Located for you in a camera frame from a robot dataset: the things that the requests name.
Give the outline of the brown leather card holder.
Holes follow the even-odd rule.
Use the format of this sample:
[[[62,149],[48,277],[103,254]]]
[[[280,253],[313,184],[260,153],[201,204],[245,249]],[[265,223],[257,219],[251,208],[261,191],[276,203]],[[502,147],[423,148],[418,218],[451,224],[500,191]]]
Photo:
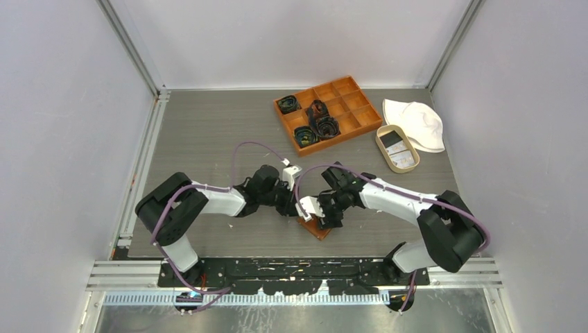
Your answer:
[[[325,239],[329,233],[331,232],[330,228],[327,229],[320,229],[319,228],[319,220],[317,218],[317,216],[312,215],[311,219],[306,221],[304,218],[299,217],[297,219],[297,222],[308,232],[310,232],[316,239],[318,239],[319,241],[322,241],[323,239]]]

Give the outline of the beige oval card tray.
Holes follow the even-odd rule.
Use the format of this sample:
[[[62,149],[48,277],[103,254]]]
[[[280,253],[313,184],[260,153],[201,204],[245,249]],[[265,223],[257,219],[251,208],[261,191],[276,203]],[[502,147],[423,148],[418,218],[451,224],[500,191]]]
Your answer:
[[[386,133],[389,133],[391,131],[396,131],[403,138],[404,141],[402,143],[395,144],[394,146],[392,146],[390,148],[385,148],[382,141],[380,140],[380,136],[382,136]],[[378,128],[376,130],[375,142],[377,143],[377,146],[378,146],[379,150],[381,151],[386,164],[395,173],[398,173],[398,174],[408,173],[408,172],[414,170],[417,167],[417,165],[420,163],[419,154],[417,153],[417,151],[415,150],[413,145],[408,140],[408,137],[406,136],[405,132],[399,126],[385,125],[385,126]],[[413,157],[415,159],[415,165],[410,168],[407,168],[407,169],[399,169],[395,165],[392,164],[392,161],[390,159],[390,155],[395,154],[396,152],[402,152],[405,150],[411,151],[411,153],[413,154]]]

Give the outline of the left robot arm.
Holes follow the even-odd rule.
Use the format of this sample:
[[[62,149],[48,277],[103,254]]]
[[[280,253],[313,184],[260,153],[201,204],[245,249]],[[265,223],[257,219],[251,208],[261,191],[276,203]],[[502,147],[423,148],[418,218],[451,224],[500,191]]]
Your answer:
[[[186,235],[196,218],[201,214],[245,217],[261,206],[274,207],[282,216],[297,216],[293,186],[301,172],[293,164],[281,171],[265,164],[231,188],[200,184],[177,172],[144,196],[135,214],[175,265],[177,280],[192,287],[202,277],[200,258]]]

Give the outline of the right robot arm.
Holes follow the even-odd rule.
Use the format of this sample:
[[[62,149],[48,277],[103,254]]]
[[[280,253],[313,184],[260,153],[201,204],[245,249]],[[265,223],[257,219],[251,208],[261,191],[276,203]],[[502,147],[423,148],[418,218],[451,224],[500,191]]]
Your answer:
[[[339,228],[343,212],[360,207],[388,213],[418,228],[419,241],[400,243],[386,256],[385,275],[392,284],[403,284],[413,271],[431,266],[456,273],[486,245],[486,232],[454,191],[421,194],[369,173],[355,174],[338,162],[321,176],[331,189],[318,196],[324,214],[320,226]]]

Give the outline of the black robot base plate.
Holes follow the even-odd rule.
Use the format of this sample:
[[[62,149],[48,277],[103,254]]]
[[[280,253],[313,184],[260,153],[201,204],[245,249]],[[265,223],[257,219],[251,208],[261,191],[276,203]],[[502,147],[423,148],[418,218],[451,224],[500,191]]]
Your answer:
[[[430,283],[421,268],[397,272],[386,258],[204,258],[192,270],[176,275],[169,263],[160,266],[159,287],[195,287],[228,296],[317,296],[326,286],[329,296],[383,296],[389,308],[408,310],[414,303],[409,286]]]

